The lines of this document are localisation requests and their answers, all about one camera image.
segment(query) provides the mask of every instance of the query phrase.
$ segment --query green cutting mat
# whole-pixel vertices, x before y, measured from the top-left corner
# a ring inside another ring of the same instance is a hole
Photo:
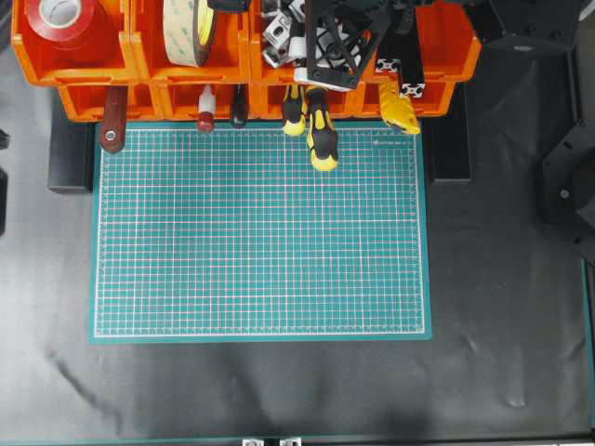
[[[330,174],[278,123],[98,144],[91,341],[430,338],[420,139],[337,130]]]

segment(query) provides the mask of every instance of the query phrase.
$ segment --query red cap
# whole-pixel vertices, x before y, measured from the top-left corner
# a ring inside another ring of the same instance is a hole
[[[213,130],[215,130],[215,119],[213,118],[213,113],[209,113],[208,111],[198,113],[198,121],[196,121],[196,126],[198,127],[198,131],[203,133],[211,133]]]

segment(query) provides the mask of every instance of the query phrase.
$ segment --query black and yellow screwdriver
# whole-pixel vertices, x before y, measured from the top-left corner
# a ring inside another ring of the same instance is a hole
[[[298,84],[288,85],[285,90],[283,106],[283,131],[290,137],[298,137],[306,130],[306,112],[308,104],[304,99],[304,87]]]
[[[338,165],[338,135],[331,121],[326,88],[309,86],[306,90],[306,99],[310,103],[308,148],[312,165],[316,170],[329,172]]]

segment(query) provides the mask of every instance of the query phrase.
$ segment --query red tape roll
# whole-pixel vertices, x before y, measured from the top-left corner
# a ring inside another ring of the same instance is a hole
[[[97,63],[113,53],[117,32],[98,0],[27,0],[25,16],[68,59]]]

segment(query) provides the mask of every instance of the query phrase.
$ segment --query brown handle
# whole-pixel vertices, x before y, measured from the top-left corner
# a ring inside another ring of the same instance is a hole
[[[108,87],[101,126],[101,147],[109,153],[117,153],[126,143],[126,109],[128,108],[128,86]]]

